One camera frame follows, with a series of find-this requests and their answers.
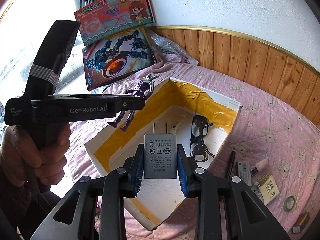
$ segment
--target bed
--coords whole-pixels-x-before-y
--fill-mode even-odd
[[[230,152],[236,152],[236,160],[249,161],[251,165],[269,159],[270,171],[275,178],[280,195],[267,205],[291,239],[291,228],[303,212],[310,213],[310,222],[320,209],[317,177],[320,164],[320,131],[306,117],[278,98],[216,71],[191,65],[178,55],[159,54],[160,63],[144,69],[116,83],[105,93],[121,94],[148,72],[159,72],[155,83],[167,77],[186,80],[241,102],[237,125],[225,149],[218,155],[212,172],[223,176]],[[107,125],[108,119],[75,122],[71,125],[71,146],[67,152],[68,167],[75,182],[83,175],[91,178],[99,174],[84,149],[84,143]],[[286,199],[294,198],[290,212],[285,210]],[[156,230],[144,229],[128,212],[125,212],[127,237],[130,239],[193,239],[196,221],[196,200],[184,201],[170,218]]]

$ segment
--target human hand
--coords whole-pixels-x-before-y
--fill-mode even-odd
[[[0,149],[0,168],[13,185],[21,187],[27,180],[25,160],[43,184],[58,184],[64,176],[62,168],[67,164],[64,155],[70,146],[70,134],[70,125],[66,123],[56,143],[38,150],[25,130],[20,126],[8,126]]]

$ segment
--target eyeglasses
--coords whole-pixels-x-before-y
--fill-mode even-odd
[[[202,115],[195,115],[192,119],[191,138],[190,138],[190,156],[197,162],[205,162],[209,155],[213,155],[204,144],[204,137],[208,134],[208,127],[213,123],[208,123],[208,119]]]

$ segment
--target black glasses frame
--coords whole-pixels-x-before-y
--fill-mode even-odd
[[[192,132],[192,127],[195,125],[199,129],[199,135],[195,136]],[[202,155],[204,157],[203,160],[196,160],[196,162],[206,162],[209,159],[209,155],[213,158],[215,155],[213,155],[209,150],[208,147],[204,144],[204,137],[208,134],[208,127],[212,126],[213,123],[209,123],[208,119],[205,116],[202,115],[195,115],[192,119],[191,124],[191,138],[190,138],[190,157],[195,159],[196,155]],[[191,146],[193,144],[196,144],[191,152]]]

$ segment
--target pink nail polish bottle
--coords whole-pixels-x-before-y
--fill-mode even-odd
[[[263,159],[262,161],[256,163],[251,169],[251,176],[255,177],[259,172],[263,171],[266,167],[268,167],[269,161],[268,159]]]

